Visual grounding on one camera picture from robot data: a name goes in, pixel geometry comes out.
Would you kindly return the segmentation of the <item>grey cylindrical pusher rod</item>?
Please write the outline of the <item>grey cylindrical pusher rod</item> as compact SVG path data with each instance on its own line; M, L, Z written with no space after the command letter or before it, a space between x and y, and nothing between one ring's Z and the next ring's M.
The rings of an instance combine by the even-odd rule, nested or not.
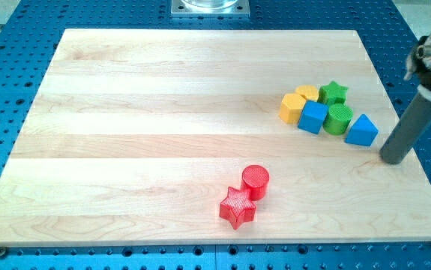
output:
M379 154L387 164L399 164L431 125L431 90L423 85L408 105Z

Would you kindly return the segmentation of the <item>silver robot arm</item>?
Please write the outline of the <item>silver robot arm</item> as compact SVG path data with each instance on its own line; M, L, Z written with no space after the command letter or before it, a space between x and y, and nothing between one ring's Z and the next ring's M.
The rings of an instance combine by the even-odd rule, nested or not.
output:
M416 76L417 94L408 105L379 154L387 164L399 164L431 125L431 32L422 36L406 59L405 80Z

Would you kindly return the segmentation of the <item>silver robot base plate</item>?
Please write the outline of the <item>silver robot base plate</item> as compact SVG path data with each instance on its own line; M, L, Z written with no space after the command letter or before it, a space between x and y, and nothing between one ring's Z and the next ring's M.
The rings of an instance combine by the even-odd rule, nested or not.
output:
M218 17L250 15L249 0L171 0L173 17Z

